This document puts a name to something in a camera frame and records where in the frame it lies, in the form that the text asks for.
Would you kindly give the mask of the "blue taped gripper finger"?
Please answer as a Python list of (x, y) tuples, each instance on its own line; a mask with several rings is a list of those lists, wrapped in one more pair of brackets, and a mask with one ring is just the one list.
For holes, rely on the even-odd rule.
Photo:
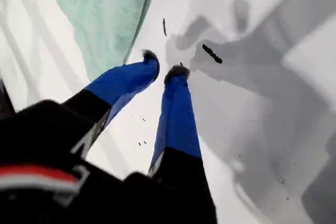
[(160, 72), (157, 56), (143, 51), (143, 60), (107, 70), (64, 105), (94, 123), (93, 142), (111, 120), (136, 96), (154, 82)]
[(190, 70), (173, 66), (164, 79), (162, 107), (149, 176), (168, 190), (184, 223), (217, 223), (205, 175), (187, 80)]

